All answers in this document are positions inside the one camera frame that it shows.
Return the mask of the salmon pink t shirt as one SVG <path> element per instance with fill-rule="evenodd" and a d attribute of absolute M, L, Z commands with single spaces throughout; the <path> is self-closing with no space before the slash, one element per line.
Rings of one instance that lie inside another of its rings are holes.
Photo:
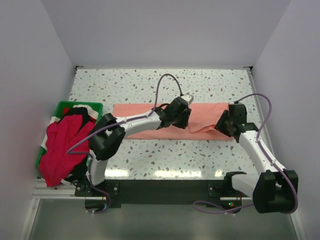
<path fill-rule="evenodd" d="M 126 139 L 228 142 L 232 138 L 215 129 L 228 106 L 228 103 L 191 103 L 185 128 L 173 125 L 184 120 L 184 115 L 169 116 L 163 108 L 152 111 L 151 103 L 116 103 L 112 115 L 124 128 Z"/>

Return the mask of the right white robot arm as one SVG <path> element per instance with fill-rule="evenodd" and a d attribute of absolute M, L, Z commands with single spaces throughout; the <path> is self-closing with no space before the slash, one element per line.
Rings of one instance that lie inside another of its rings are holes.
<path fill-rule="evenodd" d="M 233 138 L 245 150 L 257 172 L 257 177 L 243 171 L 226 173 L 223 192 L 230 197 L 238 192 L 245 194 L 261 214 L 295 212 L 298 208 L 298 174 L 287 170 L 273 156 L 260 138 L 257 126 L 247 121 L 245 105 L 238 102 L 229 104 L 215 129 Z"/>

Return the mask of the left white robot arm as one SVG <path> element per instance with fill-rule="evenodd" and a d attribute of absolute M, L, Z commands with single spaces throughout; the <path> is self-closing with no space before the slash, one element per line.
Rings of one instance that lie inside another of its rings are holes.
<path fill-rule="evenodd" d="M 88 164 L 86 191 L 99 196 L 104 190 L 105 170 L 108 160 L 118 151 L 122 141 L 131 135 L 174 126 L 185 129 L 188 126 L 194 97 L 189 94 L 176 97 L 171 103 L 154 107 L 147 112 L 114 117 L 105 114 L 91 131 L 94 135 L 88 140 L 91 160 Z"/>

